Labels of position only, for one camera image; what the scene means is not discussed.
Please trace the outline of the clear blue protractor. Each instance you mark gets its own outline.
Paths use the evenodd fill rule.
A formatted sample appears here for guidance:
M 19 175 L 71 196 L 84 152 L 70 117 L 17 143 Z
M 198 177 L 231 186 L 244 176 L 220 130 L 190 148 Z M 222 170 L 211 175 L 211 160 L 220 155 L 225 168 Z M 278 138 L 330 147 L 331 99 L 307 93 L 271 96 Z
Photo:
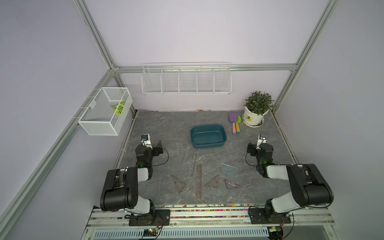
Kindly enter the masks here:
M 221 163 L 221 168 L 222 168 L 222 171 L 227 175 L 234 175 L 238 172 L 238 168 L 224 164 L 224 163 Z

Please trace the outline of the purple triangle ruler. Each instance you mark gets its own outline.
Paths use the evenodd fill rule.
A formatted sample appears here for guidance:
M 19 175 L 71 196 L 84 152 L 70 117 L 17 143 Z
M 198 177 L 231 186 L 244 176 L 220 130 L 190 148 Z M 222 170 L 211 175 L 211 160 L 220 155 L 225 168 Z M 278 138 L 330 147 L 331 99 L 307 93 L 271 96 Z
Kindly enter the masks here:
M 225 185 L 226 185 L 226 188 L 227 188 L 228 190 L 230 190 L 230 189 L 242 189 L 242 188 L 244 188 L 244 186 L 239 185 L 239 184 L 237 184 L 237 183 L 235 183 L 235 182 L 233 182 L 233 181 L 227 180 L 227 179 L 225 179 Z

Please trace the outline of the teal plastic storage box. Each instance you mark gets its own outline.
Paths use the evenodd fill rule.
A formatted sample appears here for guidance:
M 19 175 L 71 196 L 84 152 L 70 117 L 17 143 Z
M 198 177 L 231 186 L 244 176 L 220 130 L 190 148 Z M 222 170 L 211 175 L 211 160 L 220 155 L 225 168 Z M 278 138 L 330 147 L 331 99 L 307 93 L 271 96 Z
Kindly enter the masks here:
M 201 125 L 191 129 L 191 142 L 195 149 L 222 147 L 227 141 L 227 134 L 221 125 Z

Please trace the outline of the pink triangle ruler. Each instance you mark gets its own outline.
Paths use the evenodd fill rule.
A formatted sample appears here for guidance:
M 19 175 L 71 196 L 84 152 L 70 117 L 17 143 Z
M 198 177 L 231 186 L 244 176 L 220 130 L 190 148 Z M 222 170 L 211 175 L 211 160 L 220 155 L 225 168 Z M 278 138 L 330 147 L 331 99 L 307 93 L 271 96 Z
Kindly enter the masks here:
M 174 184 L 174 188 L 176 192 L 181 193 L 184 190 L 186 183 L 184 183 L 182 180 L 180 180 L 178 177 L 174 175 L 171 175 L 171 177 L 172 177 L 172 183 Z
M 205 187 L 209 188 L 219 188 L 220 187 L 220 181 L 221 178 L 219 175 L 214 176 L 211 180 L 209 180 L 206 184 Z

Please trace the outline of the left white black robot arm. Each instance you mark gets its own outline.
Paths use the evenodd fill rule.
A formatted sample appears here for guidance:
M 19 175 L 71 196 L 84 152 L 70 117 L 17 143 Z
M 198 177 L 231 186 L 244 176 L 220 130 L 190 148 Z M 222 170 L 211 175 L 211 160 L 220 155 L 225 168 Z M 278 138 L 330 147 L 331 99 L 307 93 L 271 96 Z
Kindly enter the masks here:
M 107 172 L 103 186 L 100 208 L 104 212 L 127 210 L 135 216 L 154 216 L 152 200 L 139 195 L 139 182 L 153 176 L 153 158 L 164 153 L 162 142 L 153 146 L 150 141 L 142 141 L 135 149 L 137 162 L 134 167 L 113 169 Z

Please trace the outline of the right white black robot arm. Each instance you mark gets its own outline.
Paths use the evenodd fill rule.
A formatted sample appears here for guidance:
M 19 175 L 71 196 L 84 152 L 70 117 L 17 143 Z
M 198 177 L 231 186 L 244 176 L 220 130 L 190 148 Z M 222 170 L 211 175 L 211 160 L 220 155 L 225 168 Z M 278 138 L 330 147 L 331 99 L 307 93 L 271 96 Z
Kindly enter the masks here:
M 270 144 L 247 145 L 246 155 L 256 157 L 254 165 L 263 178 L 288 181 L 290 191 L 267 200 L 265 215 L 285 214 L 305 207 L 326 208 L 334 201 L 331 187 L 314 164 L 277 165 L 273 163 L 274 148 Z

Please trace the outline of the short clear straight ruler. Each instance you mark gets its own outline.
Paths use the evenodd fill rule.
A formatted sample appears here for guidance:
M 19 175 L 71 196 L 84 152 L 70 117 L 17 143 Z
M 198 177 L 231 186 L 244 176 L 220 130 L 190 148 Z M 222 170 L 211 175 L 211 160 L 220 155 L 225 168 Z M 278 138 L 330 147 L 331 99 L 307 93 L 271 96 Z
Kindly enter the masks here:
M 192 177 L 193 177 L 194 174 L 195 174 L 197 158 L 198 158 L 198 154 L 193 154 L 193 163 L 194 163 L 194 164 L 193 164 L 193 169 L 192 169 Z

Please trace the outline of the potted green plant white pot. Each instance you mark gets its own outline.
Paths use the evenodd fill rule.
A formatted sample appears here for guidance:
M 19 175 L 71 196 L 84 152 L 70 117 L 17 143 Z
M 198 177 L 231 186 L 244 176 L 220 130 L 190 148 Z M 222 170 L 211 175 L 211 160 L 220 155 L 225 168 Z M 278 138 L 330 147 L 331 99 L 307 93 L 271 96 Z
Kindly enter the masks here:
M 273 106 L 272 96 L 266 92 L 257 91 L 252 93 L 244 104 L 245 111 L 242 119 L 246 126 L 259 128 L 264 124 L 264 116 Z

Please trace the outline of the green leaf toy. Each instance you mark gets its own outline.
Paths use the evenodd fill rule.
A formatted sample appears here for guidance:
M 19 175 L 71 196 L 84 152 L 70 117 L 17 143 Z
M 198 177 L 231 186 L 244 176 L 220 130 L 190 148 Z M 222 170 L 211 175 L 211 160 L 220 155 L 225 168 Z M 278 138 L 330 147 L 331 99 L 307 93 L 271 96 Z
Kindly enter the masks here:
M 116 115 L 118 115 L 118 116 L 121 115 L 121 113 L 122 113 L 123 110 L 124 110 L 125 103 L 126 103 L 126 101 L 122 101 L 122 102 L 120 102 L 119 104 L 112 106 L 112 108 L 115 110 L 115 114 L 116 114 Z

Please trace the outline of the long pink straight ruler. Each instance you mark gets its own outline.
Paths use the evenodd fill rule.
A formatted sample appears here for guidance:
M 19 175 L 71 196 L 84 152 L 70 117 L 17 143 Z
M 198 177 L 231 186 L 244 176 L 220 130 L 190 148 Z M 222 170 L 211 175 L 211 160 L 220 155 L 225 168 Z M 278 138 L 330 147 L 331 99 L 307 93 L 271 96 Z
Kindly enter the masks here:
M 197 166 L 196 200 L 202 199 L 202 164 Z

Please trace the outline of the white mesh side basket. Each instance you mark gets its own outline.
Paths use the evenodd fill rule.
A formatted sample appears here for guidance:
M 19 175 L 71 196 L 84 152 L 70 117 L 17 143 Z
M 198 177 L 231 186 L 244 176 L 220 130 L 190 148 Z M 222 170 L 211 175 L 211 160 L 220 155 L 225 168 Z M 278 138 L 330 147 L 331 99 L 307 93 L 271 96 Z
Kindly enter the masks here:
M 120 116 L 112 106 L 126 101 Z M 78 119 L 78 124 L 90 136 L 118 136 L 133 103 L 128 88 L 100 88 Z

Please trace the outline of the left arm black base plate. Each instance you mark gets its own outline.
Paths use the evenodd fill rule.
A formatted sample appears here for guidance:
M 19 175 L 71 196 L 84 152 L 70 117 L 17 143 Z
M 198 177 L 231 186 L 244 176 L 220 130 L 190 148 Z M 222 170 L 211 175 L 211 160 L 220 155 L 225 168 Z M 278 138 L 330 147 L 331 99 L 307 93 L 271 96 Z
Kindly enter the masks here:
M 171 220 L 170 210 L 150 210 L 148 214 L 129 217 L 130 227 L 168 226 Z

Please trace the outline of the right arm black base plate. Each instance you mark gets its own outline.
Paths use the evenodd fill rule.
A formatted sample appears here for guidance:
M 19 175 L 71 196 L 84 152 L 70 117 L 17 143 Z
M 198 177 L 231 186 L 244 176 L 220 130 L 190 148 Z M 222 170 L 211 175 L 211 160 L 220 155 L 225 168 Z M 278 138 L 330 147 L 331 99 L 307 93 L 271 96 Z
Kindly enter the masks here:
M 274 225 L 284 225 L 290 224 L 292 222 L 289 214 L 270 214 L 265 211 L 265 209 L 249 207 L 248 215 L 251 220 L 251 224 L 260 225 L 260 224 L 274 224 Z

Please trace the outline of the aluminium rail frame front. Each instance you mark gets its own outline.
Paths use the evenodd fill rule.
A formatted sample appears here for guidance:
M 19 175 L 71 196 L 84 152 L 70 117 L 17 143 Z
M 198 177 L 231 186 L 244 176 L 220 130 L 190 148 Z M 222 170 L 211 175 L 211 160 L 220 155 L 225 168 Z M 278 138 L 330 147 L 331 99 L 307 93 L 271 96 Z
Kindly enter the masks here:
M 129 226 L 129 212 L 92 210 L 83 240 L 340 240 L 342 236 L 328 209 L 304 208 L 289 213 L 290 224 L 251 224 L 249 207 L 262 204 L 163 205 L 171 211 L 168 226 Z M 142 238 L 144 229 L 157 237 Z

